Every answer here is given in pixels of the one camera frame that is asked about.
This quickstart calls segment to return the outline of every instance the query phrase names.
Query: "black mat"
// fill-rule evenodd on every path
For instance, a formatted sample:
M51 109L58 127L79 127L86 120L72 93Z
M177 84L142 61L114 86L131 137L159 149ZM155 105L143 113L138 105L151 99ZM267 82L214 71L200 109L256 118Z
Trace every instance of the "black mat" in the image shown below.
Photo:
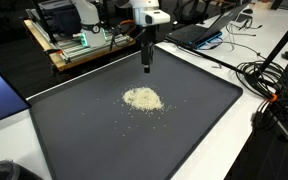
M122 102L125 91L143 86L157 92L164 111ZM30 103L54 179L154 180L170 178L241 94L156 47L150 74L138 53Z

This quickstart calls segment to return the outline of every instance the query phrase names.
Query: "floor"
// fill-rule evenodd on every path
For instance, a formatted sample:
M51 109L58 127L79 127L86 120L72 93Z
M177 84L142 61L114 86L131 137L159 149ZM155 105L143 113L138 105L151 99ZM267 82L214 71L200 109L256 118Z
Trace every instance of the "floor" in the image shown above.
M172 13L172 6L164 6L163 10ZM170 32L172 25L160 27L159 40ZM52 74L47 58L41 53L37 44L23 36L10 32L4 34L8 43L0 44L0 71L19 90L24 97L51 88L60 82ZM89 64L84 72L108 63L114 59ZM62 76L64 80L71 77ZM288 143L278 139L276 129L256 131L250 136L248 143L236 159L226 179L288 179Z

